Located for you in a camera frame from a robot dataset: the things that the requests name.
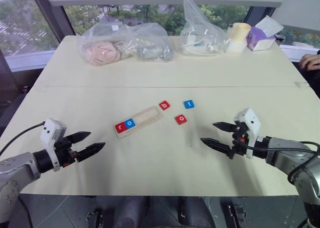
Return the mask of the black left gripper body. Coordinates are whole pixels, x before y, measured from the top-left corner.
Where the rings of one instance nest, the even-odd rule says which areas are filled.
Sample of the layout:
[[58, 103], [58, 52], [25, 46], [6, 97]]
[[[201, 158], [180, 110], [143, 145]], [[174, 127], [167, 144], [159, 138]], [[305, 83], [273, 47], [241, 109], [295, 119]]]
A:
[[69, 135], [54, 144], [60, 167], [67, 167], [75, 162], [77, 152], [71, 149], [74, 143], [74, 137]]

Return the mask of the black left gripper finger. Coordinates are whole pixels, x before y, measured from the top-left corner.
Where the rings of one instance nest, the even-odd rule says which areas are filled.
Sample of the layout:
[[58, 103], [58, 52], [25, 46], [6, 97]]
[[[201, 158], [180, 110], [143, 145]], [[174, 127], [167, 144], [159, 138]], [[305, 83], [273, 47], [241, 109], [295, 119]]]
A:
[[86, 147], [84, 150], [81, 150], [76, 154], [76, 160], [77, 162], [82, 162], [91, 156], [97, 154], [104, 146], [105, 142], [100, 142], [100, 143], [94, 143], [88, 147]]
[[91, 135], [88, 131], [79, 131], [65, 137], [70, 143], [78, 143]]

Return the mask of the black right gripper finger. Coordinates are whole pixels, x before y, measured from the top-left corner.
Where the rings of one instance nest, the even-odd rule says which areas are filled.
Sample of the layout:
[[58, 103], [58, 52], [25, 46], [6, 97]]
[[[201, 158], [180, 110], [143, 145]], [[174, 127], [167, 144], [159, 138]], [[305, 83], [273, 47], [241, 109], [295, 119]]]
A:
[[235, 124], [230, 124], [226, 122], [215, 122], [212, 124], [214, 127], [222, 130], [224, 132], [232, 132], [234, 133], [237, 130], [237, 126]]
[[200, 138], [200, 140], [209, 148], [219, 151], [225, 155], [233, 155], [232, 149], [226, 145], [220, 143], [218, 140], [215, 140], [213, 138]]

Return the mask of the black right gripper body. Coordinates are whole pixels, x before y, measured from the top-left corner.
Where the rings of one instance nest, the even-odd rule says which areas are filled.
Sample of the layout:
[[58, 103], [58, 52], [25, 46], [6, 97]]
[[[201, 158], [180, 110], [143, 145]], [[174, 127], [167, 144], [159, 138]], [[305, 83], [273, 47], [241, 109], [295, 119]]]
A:
[[235, 154], [244, 156], [247, 153], [247, 144], [249, 140], [248, 130], [249, 128], [244, 122], [230, 125], [232, 148], [229, 159], [233, 159]]

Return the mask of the bystander bare hand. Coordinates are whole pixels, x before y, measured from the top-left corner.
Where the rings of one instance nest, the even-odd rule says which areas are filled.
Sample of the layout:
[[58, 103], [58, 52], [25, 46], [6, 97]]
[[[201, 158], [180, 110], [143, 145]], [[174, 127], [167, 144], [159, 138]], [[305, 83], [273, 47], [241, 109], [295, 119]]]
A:
[[299, 67], [307, 71], [314, 71], [320, 69], [320, 54], [317, 55], [304, 55], [300, 62]]

